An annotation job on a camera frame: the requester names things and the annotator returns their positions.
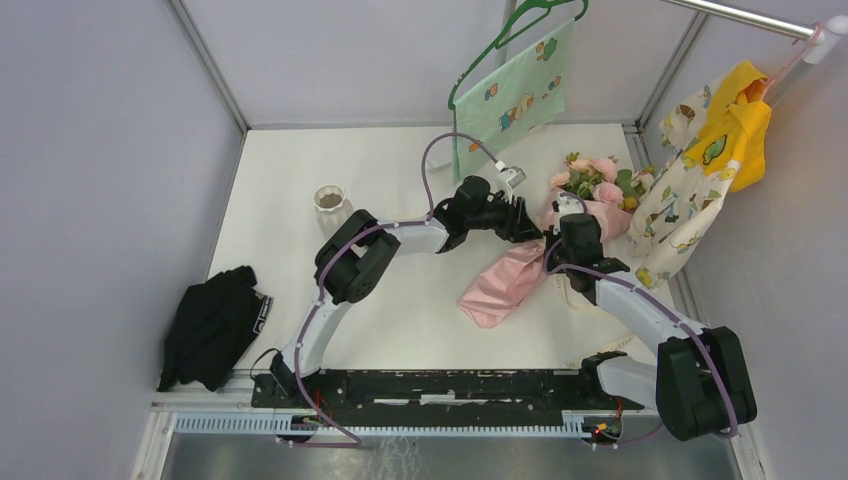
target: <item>robotic arm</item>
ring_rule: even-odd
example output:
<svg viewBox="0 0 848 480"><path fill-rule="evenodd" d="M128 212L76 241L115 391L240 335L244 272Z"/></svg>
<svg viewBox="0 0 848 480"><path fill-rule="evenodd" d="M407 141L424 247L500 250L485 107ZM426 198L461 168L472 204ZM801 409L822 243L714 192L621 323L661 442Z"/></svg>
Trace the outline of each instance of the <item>robotic arm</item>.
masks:
<svg viewBox="0 0 848 480"><path fill-rule="evenodd" d="M438 204L429 220L396 223L361 238L356 243L358 250L364 250L361 254L344 250L351 239L378 222L367 211L356 211L315 258L317 280L331 259L344 251L325 273L324 288L332 298L319 301L321 287L316 286L313 306L301 324L302 329L311 322L309 328L302 340L295 336L289 342L281 351L282 361L276 368L272 366L272 373L286 394L297 395L295 356L301 378L318 372L342 317L352 304L374 289L395 256L449 252L465 241L469 230L488 229L513 243L544 237L546 269L556 272L563 269L558 267L568 266L570 269L564 273L571 286L616 316L657 355L657 367L636 362L621 352L585 359L581 375L590 395L621 396L656 409L676 438L688 440L718 432L730 424L716 377L708 368L712 364L738 423L753 420L756 403L736 335L725 327L708 329L676 312L673 315L678 321L672 321L668 307L647 292L637 294L634 285L638 281L628 267L618 259L604 257L597 220L580 213L567 199L555 203L559 222L543 234L528 218L524 199L512 195L515 179L520 182L523 172L504 170L499 183L506 188L493 195L486 180L468 177L454 197ZM600 272L602 278L587 272ZM697 335L706 345L711 361L705 361L690 335Z"/></svg>

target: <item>white floor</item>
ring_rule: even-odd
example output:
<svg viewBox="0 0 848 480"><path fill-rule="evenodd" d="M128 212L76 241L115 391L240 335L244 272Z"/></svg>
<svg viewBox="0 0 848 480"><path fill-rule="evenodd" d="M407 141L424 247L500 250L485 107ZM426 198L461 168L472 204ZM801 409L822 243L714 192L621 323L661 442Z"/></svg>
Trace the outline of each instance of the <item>white floor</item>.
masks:
<svg viewBox="0 0 848 480"><path fill-rule="evenodd" d="M324 184L345 188L354 208L380 220L420 217L427 210L421 155L444 127L251 131L239 164L210 276L251 265L262 293L275 299L261 335L239 362L249 368L270 347L282 348L309 306L315 253L323 238L312 195ZM447 158L450 140L432 154ZM615 155L630 165L620 125L552 125L499 155L524 169L518 188L531 215L566 154ZM490 180L495 173L481 172ZM451 196L450 170L429 175L434 198ZM623 238L607 255L627 263ZM559 368L628 335L615 318L571 310L548 280L504 323L477 327L456 302L474 278L511 245L472 232L457 250L395 260L377 289L356 304L334 336L324 366L351 369ZM660 297L671 303L668 289ZM634 340L624 350L651 361ZM267 366L268 361L260 363Z"/></svg>

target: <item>metal pole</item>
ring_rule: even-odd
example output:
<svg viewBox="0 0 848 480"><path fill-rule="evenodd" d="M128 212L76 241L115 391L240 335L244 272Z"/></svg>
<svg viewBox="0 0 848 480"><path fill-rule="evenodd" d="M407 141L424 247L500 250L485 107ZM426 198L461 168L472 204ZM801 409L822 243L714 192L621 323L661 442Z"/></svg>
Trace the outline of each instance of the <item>metal pole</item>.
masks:
<svg viewBox="0 0 848 480"><path fill-rule="evenodd" d="M215 89L218 91L218 95L220 95L227 110L229 110L230 117L232 117L233 122L236 124L236 128L239 129L242 135L246 134L251 127L241 108L239 108L233 92L227 85L226 80L224 80L224 74L221 73L221 69L218 68L218 64L212 58L212 53L200 35L200 30L198 30L197 24L194 23L188 7L185 6L183 0L165 0L165 3L170 7L171 13L182 28L198 60L200 60L201 66L206 70L206 74L209 75L209 79L215 85Z"/></svg>
<svg viewBox="0 0 848 480"><path fill-rule="evenodd" d="M816 39L816 45L795 64L783 79L779 79L774 88L766 94L766 103L776 107L795 85L813 69L813 66L833 50L833 47L848 35L848 15L837 15L824 24L821 35Z"/></svg>
<svg viewBox="0 0 848 480"><path fill-rule="evenodd" d="M689 26L686 27L686 32L684 32L683 37L680 38L680 42L677 44L677 47L675 47L674 53L671 54L671 58L668 59L668 63L666 64L665 69L663 69L660 79L657 81L656 85L654 85L654 89L648 96L648 101L645 102L645 106L642 107L642 111L639 113L639 118L636 119L636 128L638 130L643 130L646 125L651 123L654 112L657 109L657 105L659 105L660 100L662 100L663 95L665 95L666 88L668 88L671 81L677 76L677 72L680 70L683 60L689 54L689 50L691 50L692 46L695 44L695 41L698 39L698 36L701 34L701 30L704 28L704 25L706 25L709 18L710 16L704 12L698 12L692 16Z"/></svg>
<svg viewBox="0 0 848 480"><path fill-rule="evenodd" d="M666 3L691 8L699 12L726 18L734 22L751 25L769 32L779 33L787 37L807 41L815 33L815 28L809 25L798 24L781 18L770 17L752 10L744 10L729 5L722 5L706 0L662 0Z"/></svg>

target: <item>small white cup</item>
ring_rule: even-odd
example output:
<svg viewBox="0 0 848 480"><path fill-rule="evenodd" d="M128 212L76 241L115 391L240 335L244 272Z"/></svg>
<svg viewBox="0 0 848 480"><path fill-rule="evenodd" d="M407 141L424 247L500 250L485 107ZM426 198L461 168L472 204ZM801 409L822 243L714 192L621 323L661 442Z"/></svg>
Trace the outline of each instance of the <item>small white cup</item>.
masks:
<svg viewBox="0 0 848 480"><path fill-rule="evenodd" d="M312 200L318 227L324 240L329 240L353 214L353 205L345 196L344 189L338 185L324 185L315 191Z"/></svg>

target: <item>baby clothes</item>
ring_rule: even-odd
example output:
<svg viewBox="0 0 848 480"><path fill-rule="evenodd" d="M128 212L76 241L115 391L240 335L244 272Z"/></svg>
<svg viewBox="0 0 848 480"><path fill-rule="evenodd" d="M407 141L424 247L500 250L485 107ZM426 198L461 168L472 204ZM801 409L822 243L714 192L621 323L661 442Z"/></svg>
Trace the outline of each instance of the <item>baby clothes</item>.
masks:
<svg viewBox="0 0 848 480"><path fill-rule="evenodd" d="M574 21L545 35L516 55L455 102L456 131L498 153L532 127L549 122L565 109L568 43ZM491 160L476 144L454 138L453 179L459 182Z"/></svg>
<svg viewBox="0 0 848 480"><path fill-rule="evenodd" d="M675 155L642 198L627 231L636 276L656 288L677 273L712 225L728 191L759 181L771 108L761 100L767 77L750 62L678 105L660 128Z"/></svg>

